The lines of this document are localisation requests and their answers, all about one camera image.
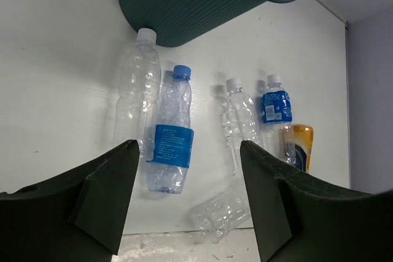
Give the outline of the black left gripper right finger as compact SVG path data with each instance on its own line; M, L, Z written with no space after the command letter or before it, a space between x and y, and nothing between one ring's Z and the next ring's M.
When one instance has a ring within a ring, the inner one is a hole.
M392 260L392 191L339 187L252 141L240 154L262 261Z

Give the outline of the orange yellow label bottle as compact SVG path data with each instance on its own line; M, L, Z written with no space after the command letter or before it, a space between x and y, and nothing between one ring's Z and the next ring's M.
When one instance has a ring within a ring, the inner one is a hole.
M281 155L287 164L309 173L314 130L308 125L284 125L280 130Z

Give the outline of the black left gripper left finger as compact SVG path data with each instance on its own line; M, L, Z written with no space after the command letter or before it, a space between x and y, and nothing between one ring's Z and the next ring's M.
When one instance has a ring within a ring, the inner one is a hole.
M1 193L2 261L110 261L119 253L139 162L127 140L47 180Z

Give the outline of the blue label white cap bottle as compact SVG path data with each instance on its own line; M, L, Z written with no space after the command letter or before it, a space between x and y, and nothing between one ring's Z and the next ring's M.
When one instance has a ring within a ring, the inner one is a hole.
M292 127L292 108L281 77L267 77L267 89L262 96L262 121L267 136L267 150L279 160L296 165L295 140Z

